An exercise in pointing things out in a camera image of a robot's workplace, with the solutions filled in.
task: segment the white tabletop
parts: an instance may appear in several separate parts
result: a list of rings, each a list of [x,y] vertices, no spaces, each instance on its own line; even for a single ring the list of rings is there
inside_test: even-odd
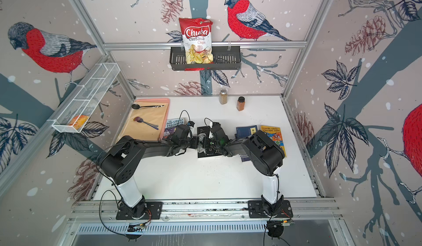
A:
[[[236,109],[237,98],[229,96],[227,104],[221,105],[218,97],[171,97],[167,118],[178,118],[182,110],[187,110],[195,122],[194,135],[197,127],[205,126],[204,118],[210,118],[221,123],[230,139],[240,126],[280,127],[286,148],[280,175],[281,193],[286,198],[316,197],[280,97],[245,96],[243,111]],[[185,112],[182,117],[187,120]],[[262,194],[262,175],[251,161],[242,162],[239,155],[198,159],[193,149],[180,156],[142,159],[134,178],[147,200],[260,198]],[[94,200],[100,200],[108,189],[120,198],[111,181],[103,178]],[[114,197],[108,192],[103,199]]]

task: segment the book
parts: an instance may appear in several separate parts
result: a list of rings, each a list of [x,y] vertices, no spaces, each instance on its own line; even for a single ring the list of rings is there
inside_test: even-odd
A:
[[[246,137],[256,133],[257,130],[258,130],[258,126],[256,126],[256,125],[246,126],[246,127],[236,127],[235,138],[236,139],[246,138]],[[247,154],[241,154],[240,159],[242,160],[242,162],[250,161],[250,158]]]
[[[284,147],[282,132],[278,127],[270,127],[270,126],[261,126],[261,131],[263,131],[268,137],[270,137],[274,143],[280,146],[283,149],[284,156],[287,157],[286,148]]]
[[[208,137],[210,134],[210,127],[204,126],[204,127],[198,127],[197,135],[201,133],[205,133],[205,142],[204,142],[204,148],[206,149],[205,152],[198,153],[198,158],[208,158],[208,157],[222,157],[222,154],[217,153],[212,148],[210,148],[210,138]]]
[[[164,129],[164,138],[174,133],[174,131],[176,130],[176,127],[181,124],[184,124],[184,118],[173,118],[173,119],[167,120],[166,127]]]

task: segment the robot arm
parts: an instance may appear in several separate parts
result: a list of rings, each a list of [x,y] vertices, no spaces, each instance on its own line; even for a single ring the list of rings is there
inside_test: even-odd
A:
[[[248,138],[235,140],[229,140],[219,123],[214,123],[210,131],[213,148],[217,152],[229,157],[236,154],[247,154],[250,157],[255,168],[262,174],[262,204],[265,212],[271,216],[274,209],[282,203],[275,174],[278,174],[283,164],[283,150],[260,130]],[[177,155],[182,149],[186,151],[187,148],[196,148],[195,141],[196,137],[192,136],[189,126],[179,125],[174,134],[161,141],[141,141],[124,136],[99,160],[99,166],[113,180],[133,219],[138,219],[145,213],[145,198],[133,179],[140,160],[146,157]]]

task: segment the white wire basket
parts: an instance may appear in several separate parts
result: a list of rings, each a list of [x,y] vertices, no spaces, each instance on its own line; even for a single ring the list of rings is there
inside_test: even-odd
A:
[[[116,63],[96,64],[92,77],[85,85],[77,86],[81,87],[80,91],[52,127],[60,133],[80,133],[119,72]]]

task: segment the chips bag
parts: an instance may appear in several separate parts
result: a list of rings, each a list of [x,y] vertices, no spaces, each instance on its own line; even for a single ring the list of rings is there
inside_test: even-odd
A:
[[[208,64],[213,62],[211,47],[212,22],[202,18],[179,18],[179,22],[186,52],[186,63]]]

